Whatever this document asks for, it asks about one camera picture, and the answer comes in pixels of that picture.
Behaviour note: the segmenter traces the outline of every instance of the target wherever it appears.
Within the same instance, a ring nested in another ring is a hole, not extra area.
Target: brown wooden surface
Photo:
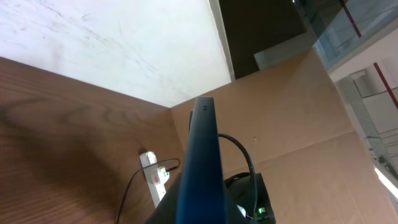
[[[144,151],[182,159],[169,109],[0,58],[0,223],[113,223]],[[141,174],[121,223],[153,207]]]

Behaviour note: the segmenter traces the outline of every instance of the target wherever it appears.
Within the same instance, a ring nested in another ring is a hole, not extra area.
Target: extension cord
[[[156,156],[153,152],[145,152],[139,156],[142,167],[155,164],[157,162]],[[164,195],[166,194],[166,188],[164,184],[154,185],[152,183],[151,172],[158,168],[158,165],[154,165],[150,168],[144,169],[145,178],[149,187],[150,194],[154,201],[155,208],[158,206]]]

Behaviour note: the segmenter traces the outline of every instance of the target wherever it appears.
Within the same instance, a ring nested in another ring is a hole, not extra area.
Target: red pole
[[[358,35],[358,37],[362,37],[362,34],[359,31],[358,26],[356,25],[356,23],[354,21],[354,18],[352,17],[351,13],[349,13],[346,3],[344,2],[344,0],[338,0],[338,1],[340,2],[341,6],[343,6],[343,9],[344,9],[346,15],[348,16],[348,19],[351,22],[351,25],[354,27],[356,35]],[[377,73],[379,74],[381,81],[383,82],[384,86],[386,87],[388,94],[390,94],[390,97],[398,110],[397,98],[394,95],[394,93],[392,92],[390,86],[388,85],[388,82],[387,82],[386,78],[384,77],[383,73],[381,72],[379,65],[377,64],[377,62],[374,62],[373,65],[374,65],[374,68],[376,69]]]

